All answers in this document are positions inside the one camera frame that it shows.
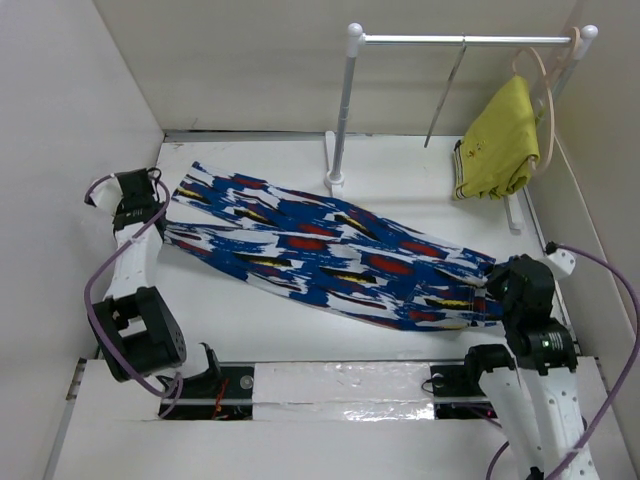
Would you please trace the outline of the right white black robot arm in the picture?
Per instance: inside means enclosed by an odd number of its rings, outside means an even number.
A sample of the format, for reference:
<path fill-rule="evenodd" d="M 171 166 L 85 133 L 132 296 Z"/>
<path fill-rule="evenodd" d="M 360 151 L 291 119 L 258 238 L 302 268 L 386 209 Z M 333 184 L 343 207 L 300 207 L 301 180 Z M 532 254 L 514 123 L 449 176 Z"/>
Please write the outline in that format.
<path fill-rule="evenodd" d="M 485 284 L 502 308 L 503 345 L 469 349 L 462 381 L 488 398 L 521 479 L 595 479 L 578 399 L 578 360 L 571 334 L 552 316 L 556 282 L 575 268 L 559 249 L 535 260 L 514 256 Z"/>

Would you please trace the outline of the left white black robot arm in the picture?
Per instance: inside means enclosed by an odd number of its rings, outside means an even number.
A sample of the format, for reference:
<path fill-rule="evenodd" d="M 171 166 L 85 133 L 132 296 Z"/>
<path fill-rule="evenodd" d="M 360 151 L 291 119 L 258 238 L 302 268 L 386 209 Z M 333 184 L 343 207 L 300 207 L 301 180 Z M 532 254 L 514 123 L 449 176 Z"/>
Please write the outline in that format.
<path fill-rule="evenodd" d="M 115 380 L 134 380 L 162 398 L 206 398 L 219 393 L 223 372 L 213 349 L 187 378 L 160 372 L 186 361 L 186 343 L 155 286 L 170 194 L 156 167 L 112 173 L 85 193 L 87 205 L 112 216 L 116 251 L 84 290 L 87 316 Z"/>

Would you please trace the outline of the blue white red patterned trousers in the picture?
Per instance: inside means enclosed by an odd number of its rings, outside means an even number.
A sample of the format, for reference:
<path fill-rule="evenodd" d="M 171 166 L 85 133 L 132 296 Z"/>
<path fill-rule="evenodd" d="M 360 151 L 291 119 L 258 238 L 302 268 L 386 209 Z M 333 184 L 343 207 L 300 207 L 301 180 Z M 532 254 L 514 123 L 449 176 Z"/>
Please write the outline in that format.
<path fill-rule="evenodd" d="M 169 222 L 168 244 L 277 296 L 404 331 L 490 327 L 502 317 L 485 288 L 493 257 L 350 202 L 201 163 L 172 199 L 211 222 Z"/>

